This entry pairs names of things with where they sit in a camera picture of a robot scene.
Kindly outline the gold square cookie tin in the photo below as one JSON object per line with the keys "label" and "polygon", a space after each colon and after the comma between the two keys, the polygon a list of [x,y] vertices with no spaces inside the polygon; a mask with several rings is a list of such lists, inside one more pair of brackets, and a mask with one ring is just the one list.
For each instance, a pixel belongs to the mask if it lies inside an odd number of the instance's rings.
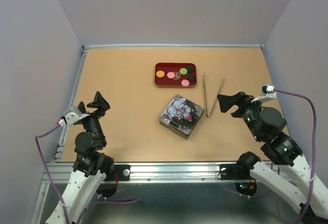
{"label": "gold square cookie tin", "polygon": [[167,128],[168,130],[174,132],[175,134],[179,135],[180,137],[188,140],[193,134],[193,131],[195,130],[197,125],[199,124],[199,120],[189,121],[186,119],[171,120],[167,118],[160,118],[159,124]]}

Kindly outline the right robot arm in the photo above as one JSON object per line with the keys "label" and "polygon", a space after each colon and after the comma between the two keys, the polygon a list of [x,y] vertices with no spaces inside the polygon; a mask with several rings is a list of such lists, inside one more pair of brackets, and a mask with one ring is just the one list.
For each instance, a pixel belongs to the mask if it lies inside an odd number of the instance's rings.
{"label": "right robot arm", "polygon": [[237,106],[231,116],[243,119],[253,138],[264,143],[261,147],[264,155],[289,179],[252,152],[243,153],[234,165],[222,165],[217,177],[258,180],[293,208],[299,215],[298,221],[327,223],[327,187],[316,176],[315,163],[309,163],[298,144],[283,132],[287,122],[282,114],[275,108],[262,106],[276,96],[275,88],[267,85],[259,97],[239,92],[232,96],[219,94],[217,99],[222,113]]}

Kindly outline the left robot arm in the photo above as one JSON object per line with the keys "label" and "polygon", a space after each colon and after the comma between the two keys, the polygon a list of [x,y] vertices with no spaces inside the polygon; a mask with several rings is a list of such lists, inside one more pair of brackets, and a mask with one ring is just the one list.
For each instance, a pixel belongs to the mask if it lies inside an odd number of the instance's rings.
{"label": "left robot arm", "polygon": [[58,127],[82,125],[84,130],[75,137],[69,181],[46,223],[79,223],[100,184],[114,175],[114,159],[101,152],[107,141],[99,120],[109,109],[97,91],[92,102],[71,106],[57,122]]}

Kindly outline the red rectangular tray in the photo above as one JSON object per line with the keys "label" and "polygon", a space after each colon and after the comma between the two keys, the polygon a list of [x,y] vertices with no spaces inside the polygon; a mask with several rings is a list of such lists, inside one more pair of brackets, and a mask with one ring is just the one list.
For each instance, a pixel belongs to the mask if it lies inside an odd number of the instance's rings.
{"label": "red rectangular tray", "polygon": [[[187,73],[186,75],[181,75],[179,73],[179,69],[186,68],[189,65],[193,65],[195,67],[195,71],[192,73]],[[156,72],[157,71],[164,71],[165,77],[157,78]],[[169,79],[167,78],[168,72],[174,72],[175,78]],[[195,75],[196,79],[194,82],[190,82],[189,86],[184,87],[181,85],[181,81],[187,79],[188,75]],[[169,88],[193,88],[197,85],[197,68],[196,65],[193,63],[157,63],[155,65],[154,70],[154,84],[158,87],[169,87]]]}

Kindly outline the metal tongs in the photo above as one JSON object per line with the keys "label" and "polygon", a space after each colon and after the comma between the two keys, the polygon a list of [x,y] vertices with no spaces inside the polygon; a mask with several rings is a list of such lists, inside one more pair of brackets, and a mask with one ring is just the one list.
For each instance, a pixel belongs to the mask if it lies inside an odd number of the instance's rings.
{"label": "metal tongs", "polygon": [[208,95],[208,86],[207,86],[207,75],[206,72],[203,72],[202,76],[202,87],[203,87],[203,96],[204,96],[204,110],[207,118],[211,118],[214,108],[217,103],[217,95],[221,93],[223,85],[225,82],[225,76],[222,77],[220,84],[218,85],[218,90],[214,94],[213,92]]}

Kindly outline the gold tin lid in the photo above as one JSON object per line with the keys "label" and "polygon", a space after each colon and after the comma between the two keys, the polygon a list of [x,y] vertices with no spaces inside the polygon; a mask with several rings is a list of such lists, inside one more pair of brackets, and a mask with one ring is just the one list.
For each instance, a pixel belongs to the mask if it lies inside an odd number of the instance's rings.
{"label": "gold tin lid", "polygon": [[171,120],[186,119],[189,121],[200,120],[204,114],[204,108],[186,99],[185,97],[176,94],[164,108],[159,116],[160,118],[167,118]]}

